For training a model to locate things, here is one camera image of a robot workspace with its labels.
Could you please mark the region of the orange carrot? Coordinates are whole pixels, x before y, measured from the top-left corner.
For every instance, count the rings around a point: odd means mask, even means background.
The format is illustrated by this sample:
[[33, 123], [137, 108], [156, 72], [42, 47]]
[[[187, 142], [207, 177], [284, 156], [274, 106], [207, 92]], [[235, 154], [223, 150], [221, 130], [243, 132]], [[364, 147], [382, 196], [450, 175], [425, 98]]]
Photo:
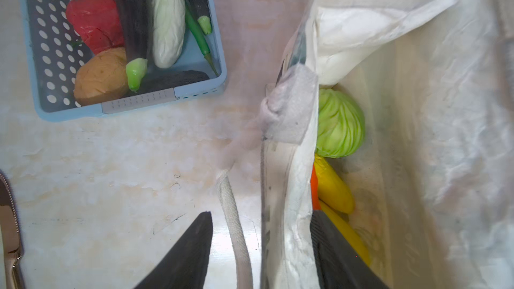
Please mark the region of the orange carrot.
[[319, 196], [318, 196], [318, 186], [319, 186], [319, 180], [316, 174], [315, 165], [313, 165], [312, 173], [311, 173], [311, 199], [312, 199], [312, 206], [314, 210], [321, 210], [321, 205], [319, 203]]

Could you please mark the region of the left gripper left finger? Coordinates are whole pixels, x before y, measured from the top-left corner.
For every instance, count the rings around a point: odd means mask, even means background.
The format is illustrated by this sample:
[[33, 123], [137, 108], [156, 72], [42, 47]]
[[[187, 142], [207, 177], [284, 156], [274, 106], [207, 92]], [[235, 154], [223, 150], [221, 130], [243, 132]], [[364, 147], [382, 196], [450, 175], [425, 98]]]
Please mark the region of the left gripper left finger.
[[212, 237], [211, 213], [205, 211], [198, 215], [137, 288], [203, 288]]

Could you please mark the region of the yellow lemon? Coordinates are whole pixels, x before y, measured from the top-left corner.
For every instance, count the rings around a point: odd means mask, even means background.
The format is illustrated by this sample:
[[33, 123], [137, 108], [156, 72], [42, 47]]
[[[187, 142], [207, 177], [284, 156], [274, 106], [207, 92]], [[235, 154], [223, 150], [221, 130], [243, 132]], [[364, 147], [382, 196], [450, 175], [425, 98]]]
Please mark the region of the yellow lemon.
[[328, 216], [331, 222], [347, 240], [350, 246], [356, 251], [357, 255], [365, 262], [367, 266], [371, 264], [371, 257], [369, 250], [365, 246], [360, 236], [354, 231], [354, 229], [337, 214], [336, 211], [332, 210], [324, 202], [319, 203], [322, 211]]

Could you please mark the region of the cream canvas grocery bag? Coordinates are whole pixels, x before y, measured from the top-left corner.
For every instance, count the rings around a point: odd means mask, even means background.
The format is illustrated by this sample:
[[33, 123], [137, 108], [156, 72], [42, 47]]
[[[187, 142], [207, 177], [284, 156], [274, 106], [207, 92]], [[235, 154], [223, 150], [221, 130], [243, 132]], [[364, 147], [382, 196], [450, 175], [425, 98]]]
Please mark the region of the cream canvas grocery bag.
[[258, 116], [224, 150], [236, 286], [254, 278], [228, 172], [259, 146], [259, 286], [320, 288], [310, 181], [326, 88], [364, 114], [361, 147], [324, 158], [350, 188], [354, 211], [336, 212], [375, 275], [388, 288], [512, 288], [513, 0], [306, 0]]

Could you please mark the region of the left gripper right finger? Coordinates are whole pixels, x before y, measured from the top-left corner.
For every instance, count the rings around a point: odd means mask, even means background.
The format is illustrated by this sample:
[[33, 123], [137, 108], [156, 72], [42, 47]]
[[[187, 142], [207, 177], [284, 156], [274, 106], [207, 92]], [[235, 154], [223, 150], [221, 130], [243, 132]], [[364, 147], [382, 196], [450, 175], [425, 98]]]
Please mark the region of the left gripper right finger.
[[388, 289], [323, 211], [313, 212], [310, 231], [321, 289]]

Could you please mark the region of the green cabbage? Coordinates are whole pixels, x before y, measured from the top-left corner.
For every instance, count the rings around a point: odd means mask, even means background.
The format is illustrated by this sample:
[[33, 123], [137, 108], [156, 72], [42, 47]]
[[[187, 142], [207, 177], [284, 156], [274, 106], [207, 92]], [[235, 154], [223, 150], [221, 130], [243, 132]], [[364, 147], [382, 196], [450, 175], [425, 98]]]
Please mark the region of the green cabbage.
[[320, 89], [316, 153], [325, 158], [354, 154], [365, 139], [363, 111], [349, 95]]

